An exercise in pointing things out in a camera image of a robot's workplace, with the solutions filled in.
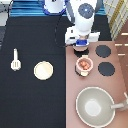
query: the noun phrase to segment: small plate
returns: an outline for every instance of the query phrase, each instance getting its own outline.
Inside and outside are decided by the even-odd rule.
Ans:
[[[115,116],[112,97],[99,87],[83,89],[76,99],[76,111],[80,119],[94,128],[109,125]]]
[[[49,79],[53,74],[53,66],[46,61],[40,62],[34,67],[34,74],[40,80]]]

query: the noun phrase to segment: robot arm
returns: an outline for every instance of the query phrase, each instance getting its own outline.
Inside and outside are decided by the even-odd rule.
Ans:
[[[70,22],[75,24],[67,28],[65,43],[73,44],[81,37],[87,42],[97,42],[100,32],[91,33],[95,13],[102,5],[102,0],[70,0],[66,4],[66,13]]]

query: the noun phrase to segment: white spoon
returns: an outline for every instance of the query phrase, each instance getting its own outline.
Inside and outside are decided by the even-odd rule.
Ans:
[[[16,71],[21,68],[21,62],[18,60],[18,52],[17,49],[14,49],[14,60],[11,63],[12,70]]]

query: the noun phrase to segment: countertop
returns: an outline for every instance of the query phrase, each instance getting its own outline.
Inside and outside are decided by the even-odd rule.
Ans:
[[[111,49],[111,55],[107,58],[99,57],[95,50],[98,45],[107,45]],[[125,100],[126,87],[117,55],[114,41],[99,41],[89,44],[89,58],[93,60],[94,67],[87,77],[82,77],[75,72],[75,63],[78,57],[70,46],[66,48],[66,128],[90,128],[84,124],[76,112],[77,95],[86,87],[100,87],[106,90],[114,99],[115,103]],[[115,67],[112,76],[103,76],[98,71],[101,62],[110,62]],[[128,128],[128,110],[116,110],[111,124],[105,128]]]

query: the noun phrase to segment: brown food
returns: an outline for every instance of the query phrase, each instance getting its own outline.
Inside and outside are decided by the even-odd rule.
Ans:
[[[89,65],[89,63],[87,63],[87,67],[88,67],[88,69],[90,68],[90,65]]]
[[[87,70],[90,68],[90,65],[88,62],[86,62],[85,60],[80,61],[79,66],[83,69],[83,70]]]
[[[86,66],[87,62],[85,60],[82,60],[79,62],[80,66],[84,67]]]
[[[87,70],[87,69],[88,69],[88,67],[87,67],[87,66],[84,66],[84,67],[83,67],[83,70]]]

